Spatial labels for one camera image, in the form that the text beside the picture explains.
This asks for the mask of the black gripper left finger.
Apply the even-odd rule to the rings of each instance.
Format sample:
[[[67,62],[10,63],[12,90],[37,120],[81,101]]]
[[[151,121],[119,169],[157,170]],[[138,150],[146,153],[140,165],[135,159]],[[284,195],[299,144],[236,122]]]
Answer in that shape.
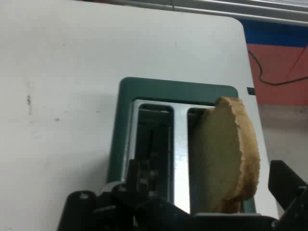
[[[130,160],[124,183],[97,196],[71,193],[64,205],[59,231],[184,231],[192,217],[165,199],[153,196],[146,162]]]

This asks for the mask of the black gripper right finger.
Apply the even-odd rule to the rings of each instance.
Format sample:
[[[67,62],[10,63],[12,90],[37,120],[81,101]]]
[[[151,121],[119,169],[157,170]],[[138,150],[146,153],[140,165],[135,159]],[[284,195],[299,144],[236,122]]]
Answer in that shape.
[[[308,229],[308,184],[284,161],[270,162],[268,188],[284,210],[272,223],[274,231],[306,231]]]

